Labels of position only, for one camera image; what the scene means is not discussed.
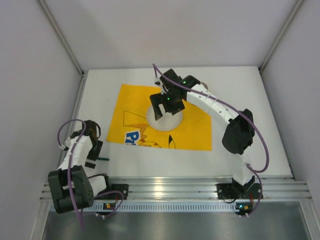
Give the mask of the cream round plate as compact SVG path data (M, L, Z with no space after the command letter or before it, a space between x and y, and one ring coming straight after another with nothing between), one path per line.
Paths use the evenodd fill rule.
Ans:
M183 120L183 112L180 111L174 115L170 112L165 112L162 104L159 105L162 117L159 120L155 119L155 111L150 106L146 112L147 123L155 130L161 132L172 131L177 128Z

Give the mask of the fork with teal handle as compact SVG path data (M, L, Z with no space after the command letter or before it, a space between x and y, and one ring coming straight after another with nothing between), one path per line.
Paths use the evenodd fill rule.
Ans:
M100 160L100 161L109 161L110 159L109 159L109 158L105 158L105 157L98 157L97 160Z

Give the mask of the yellow cartoon print cloth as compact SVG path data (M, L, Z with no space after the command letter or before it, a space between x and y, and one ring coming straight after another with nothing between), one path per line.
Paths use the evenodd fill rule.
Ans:
M150 95L158 87L123 84L120 88L106 141L177 150L210 151L212 149L211 117L185 102L179 125L169 131L153 128L147 121L152 109Z

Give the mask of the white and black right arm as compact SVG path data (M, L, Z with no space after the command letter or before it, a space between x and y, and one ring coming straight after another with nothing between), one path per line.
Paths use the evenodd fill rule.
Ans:
M186 108L184 103L192 104L212 117L224 129L221 144L232 155L228 160L232 189L241 195L247 193L255 182L254 174L248 168L249 148L255 136L252 112L233 110L194 76L181 78L173 69L155 76L154 83L160 87L160 92L149 97L152 109L147 119L164 128L170 121L182 118L181 113Z

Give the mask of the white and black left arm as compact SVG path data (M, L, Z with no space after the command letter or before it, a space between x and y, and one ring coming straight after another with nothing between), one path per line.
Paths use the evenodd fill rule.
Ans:
M76 121L81 122L81 129L74 131L62 143L62 128ZM57 142L66 155L57 170L51 171L47 178L53 206L58 214L91 207L98 194L112 188L106 173L89 175L96 167L94 162L102 149L100 136L101 127L92 120L72 119L59 128Z

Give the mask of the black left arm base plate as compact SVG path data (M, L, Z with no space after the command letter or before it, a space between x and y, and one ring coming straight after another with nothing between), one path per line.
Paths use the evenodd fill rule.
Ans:
M128 184L112 184L108 186L107 189L98 193L98 195L94 198L95 200L126 200L129 193L129 185Z

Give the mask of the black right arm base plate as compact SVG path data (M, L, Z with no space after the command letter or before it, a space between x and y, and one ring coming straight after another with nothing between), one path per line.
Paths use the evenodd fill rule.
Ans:
M258 200L262 193L261 186L254 183L246 192L237 190L231 183L219 183L216 185L219 200L232 202L233 200Z

